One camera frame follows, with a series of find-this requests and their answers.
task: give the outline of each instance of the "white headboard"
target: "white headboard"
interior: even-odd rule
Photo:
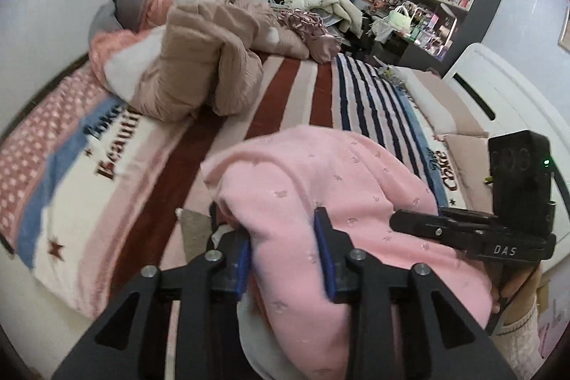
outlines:
[[[460,76],[496,114],[494,121],[454,77]],[[570,180],[570,126],[546,98],[517,69],[476,43],[457,60],[444,81],[454,89],[491,136],[530,129],[550,139],[552,157],[562,176]],[[554,232],[558,245],[545,270],[570,254],[570,219],[555,187],[552,200],[558,207]]]

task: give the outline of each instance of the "human hand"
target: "human hand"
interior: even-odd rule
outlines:
[[[524,285],[524,288],[521,289],[511,305],[505,310],[503,325],[511,325],[521,320],[532,309],[542,278],[542,265],[536,271],[535,268],[536,266],[531,266],[517,271],[501,291],[496,286],[492,287],[493,314],[497,314],[501,310],[500,298],[511,299]]]

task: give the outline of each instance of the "gray shelving unit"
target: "gray shelving unit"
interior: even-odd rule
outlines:
[[[411,0],[436,7],[440,2],[449,5],[458,19],[458,26],[452,36],[453,44],[443,61],[431,56],[416,45],[410,44],[401,56],[398,66],[418,70],[435,69],[444,76],[454,65],[463,51],[474,42],[481,42],[491,25],[501,0],[473,0],[470,7],[464,8],[442,0]]]

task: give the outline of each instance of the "picture frame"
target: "picture frame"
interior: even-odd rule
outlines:
[[[558,39],[558,45],[570,53],[570,7],[566,7],[566,15],[564,17],[560,39]]]

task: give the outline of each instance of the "striped blanket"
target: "striped blanket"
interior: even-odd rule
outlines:
[[[436,154],[446,158],[443,144],[371,67],[343,55],[328,65],[262,61],[249,111],[222,118],[204,108],[192,124],[141,116],[108,94],[88,65],[65,79],[0,153],[0,232],[35,277],[96,318],[140,268],[164,264],[176,208],[207,214],[204,158],[297,125],[360,132],[424,179],[440,205],[461,196]]]

